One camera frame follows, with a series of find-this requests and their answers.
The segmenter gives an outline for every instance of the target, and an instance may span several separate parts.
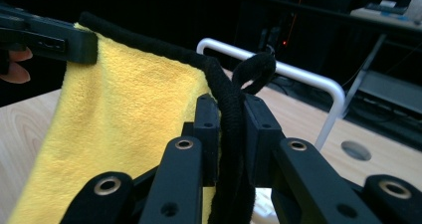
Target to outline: black clamp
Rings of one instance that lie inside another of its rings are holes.
[[[0,50],[25,51],[59,61],[95,64],[97,35],[74,24],[33,15],[0,0]],[[8,53],[0,53],[0,74],[8,73]]]

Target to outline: finger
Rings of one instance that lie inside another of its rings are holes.
[[[0,79],[9,83],[23,84],[29,82],[31,77],[25,68],[15,62],[11,62],[9,66],[9,73],[7,75],[0,75]]]
[[[22,51],[22,52],[15,52],[15,51],[9,52],[9,59],[12,62],[22,62],[31,58],[32,58],[32,52],[29,48],[27,48],[25,51]]]

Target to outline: wooden surface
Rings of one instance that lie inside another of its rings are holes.
[[[54,115],[60,91],[0,109],[0,223],[13,210]],[[258,94],[288,137],[315,142],[326,113],[264,88]],[[367,161],[348,156],[341,143],[360,143],[371,153]],[[359,184],[370,174],[390,174],[422,190],[422,153],[339,119],[321,151],[337,172]]]

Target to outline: black plastic part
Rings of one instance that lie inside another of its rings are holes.
[[[102,173],[87,182],[61,223],[128,223],[134,206],[132,190],[132,179],[127,174]]]
[[[272,200],[281,223],[381,223],[310,143],[285,138],[273,154],[280,169]]]
[[[142,211],[145,207],[146,199],[148,198],[148,193],[151,189],[151,185],[157,169],[158,166],[133,179],[133,196],[136,200],[136,203],[131,213],[129,223],[137,223],[140,216],[142,215]]]
[[[366,178],[361,198],[383,223],[421,223],[422,193],[390,175]]]
[[[0,3],[0,49],[22,51],[25,47],[37,56],[95,64],[98,38],[72,23],[36,16]]]
[[[197,224],[202,219],[202,144],[193,136],[168,142],[139,224]]]
[[[184,122],[182,136],[193,136],[193,122]]]
[[[282,128],[265,102],[246,95],[246,168],[249,182],[255,187],[271,187],[270,161],[272,149],[285,138]]]
[[[196,102],[193,135],[202,142],[204,186],[215,186],[218,180],[219,120],[214,99],[209,94],[200,96]]]

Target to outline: circular hole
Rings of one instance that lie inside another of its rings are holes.
[[[301,142],[293,141],[289,143],[289,146],[297,151],[305,151],[307,150],[307,146]]]
[[[116,192],[121,185],[121,181],[114,177],[106,177],[101,179],[94,187],[94,193],[99,196],[106,196]]]
[[[353,208],[345,204],[338,204],[337,211],[341,213],[341,215],[348,217],[348,218],[356,218],[357,212]]]
[[[347,155],[357,160],[368,161],[372,157],[366,147],[355,141],[344,141],[341,148]]]
[[[165,203],[161,207],[161,214],[166,216],[166,217],[175,216],[178,211],[179,211],[179,208],[177,207],[177,204],[174,203],[174,202]]]
[[[101,188],[102,190],[108,190],[108,189],[113,188],[114,186],[115,186],[115,182],[113,182],[113,181],[106,181],[105,183],[103,183],[103,184],[100,186],[100,188]]]
[[[193,142],[191,140],[180,140],[176,142],[176,147],[179,149],[188,149],[193,146]]]
[[[412,196],[409,189],[394,181],[382,180],[379,182],[379,186],[384,192],[400,199],[409,199]]]

